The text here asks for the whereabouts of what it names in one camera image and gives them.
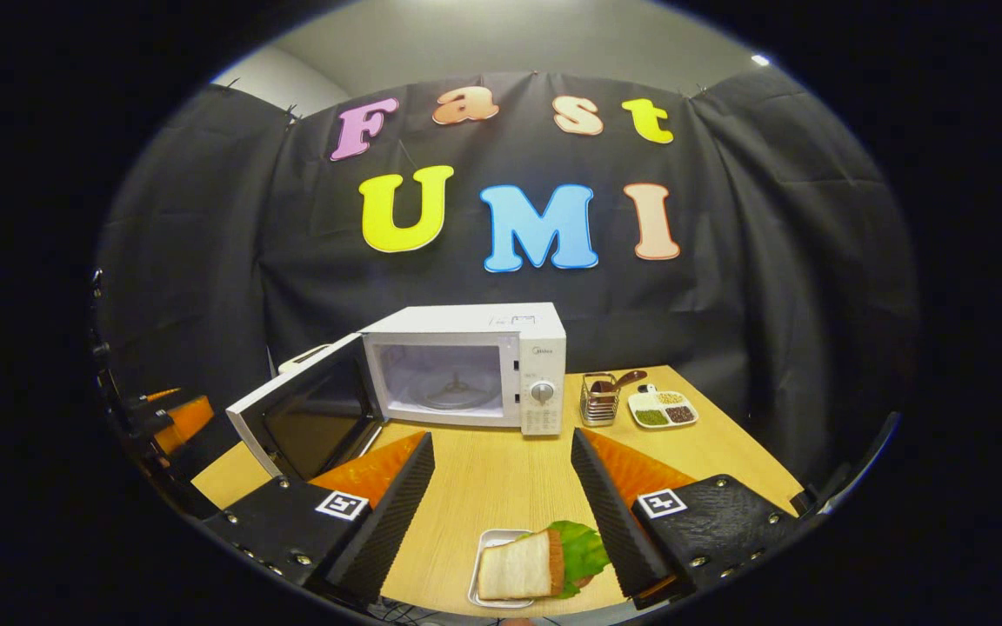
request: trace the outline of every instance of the white plate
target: white plate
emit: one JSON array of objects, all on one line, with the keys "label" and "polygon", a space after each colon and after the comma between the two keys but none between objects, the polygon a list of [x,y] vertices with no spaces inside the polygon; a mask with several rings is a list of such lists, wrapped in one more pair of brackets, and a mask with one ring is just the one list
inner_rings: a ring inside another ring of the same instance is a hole
[{"label": "white plate", "polygon": [[470,577],[470,591],[466,591],[466,599],[477,606],[485,606],[488,609],[524,609],[531,606],[534,601],[531,598],[525,601],[482,601],[478,599],[478,564],[482,560],[482,550],[494,546],[504,546],[516,542],[517,537],[531,531],[512,531],[506,528],[491,528],[482,532],[482,537],[478,540],[478,558],[474,559],[474,574]]},{"label": "white plate", "polygon": [[[664,393],[672,393],[679,398],[678,402],[660,402],[659,396],[664,395]],[[685,407],[690,412],[690,415],[695,417],[695,419],[690,420],[688,423],[672,423],[671,418],[667,417],[667,409],[671,407]],[[636,412],[659,412],[662,413],[664,419],[667,420],[665,425],[645,425],[641,423],[640,419],[636,417]],[[679,428],[680,425],[692,425],[698,421],[698,409],[690,404],[687,397],[681,395],[678,392],[648,392],[648,393],[633,393],[629,396],[629,413],[632,415],[632,421],[635,421],[637,427],[652,429],[652,431],[657,431],[657,429],[662,428]]]}]

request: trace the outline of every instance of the green lettuce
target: green lettuce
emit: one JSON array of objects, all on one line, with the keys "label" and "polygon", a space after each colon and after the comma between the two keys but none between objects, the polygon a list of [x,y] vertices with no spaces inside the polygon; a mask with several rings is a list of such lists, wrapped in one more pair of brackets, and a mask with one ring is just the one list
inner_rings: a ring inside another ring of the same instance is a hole
[{"label": "green lettuce", "polygon": [[[609,565],[609,555],[605,554],[605,547],[597,532],[585,524],[561,520],[548,528],[559,531],[563,544],[563,591],[553,597],[565,599],[576,596],[581,590],[575,582],[587,576],[601,574],[601,570]],[[528,532],[519,538],[529,535],[531,534]]]}]

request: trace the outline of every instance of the microwave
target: microwave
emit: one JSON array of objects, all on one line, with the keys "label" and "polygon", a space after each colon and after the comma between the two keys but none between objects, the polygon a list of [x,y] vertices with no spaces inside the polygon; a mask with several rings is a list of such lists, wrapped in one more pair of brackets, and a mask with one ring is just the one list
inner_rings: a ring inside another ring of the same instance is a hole
[{"label": "microwave", "polygon": [[272,476],[310,480],[387,420],[560,435],[565,357],[549,301],[410,306],[284,362],[227,416]]}]

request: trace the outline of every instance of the pink letter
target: pink letter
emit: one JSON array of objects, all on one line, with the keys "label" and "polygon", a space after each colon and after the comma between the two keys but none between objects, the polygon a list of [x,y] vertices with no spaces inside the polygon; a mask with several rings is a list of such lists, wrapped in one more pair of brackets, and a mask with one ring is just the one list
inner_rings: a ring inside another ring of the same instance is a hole
[{"label": "pink letter", "polygon": [[679,256],[679,246],[671,240],[667,225],[667,207],[663,205],[663,198],[668,194],[667,187],[636,182],[625,185],[624,194],[636,203],[636,221],[640,224],[636,256],[647,260],[667,260]]},{"label": "pink letter", "polygon": [[393,112],[397,110],[397,98],[389,98],[343,111],[342,115],[339,115],[339,119],[343,120],[343,130],[339,134],[339,146],[331,153],[331,160],[342,160],[365,153],[370,143],[362,137],[363,132],[375,137],[381,132],[381,123],[386,119],[382,112]]}]

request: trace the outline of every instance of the spoon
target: spoon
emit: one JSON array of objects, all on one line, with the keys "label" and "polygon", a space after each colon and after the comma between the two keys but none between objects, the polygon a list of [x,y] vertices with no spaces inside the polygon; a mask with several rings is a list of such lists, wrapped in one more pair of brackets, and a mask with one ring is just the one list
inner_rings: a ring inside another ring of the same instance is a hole
[{"label": "spoon", "polygon": [[617,389],[623,388],[624,386],[632,384],[632,382],[636,382],[647,376],[648,373],[643,370],[632,370],[631,373],[624,374],[623,377],[617,379],[615,384],[610,384],[609,381],[604,380],[596,381],[595,384],[590,387],[590,392],[613,393],[616,392]]}]

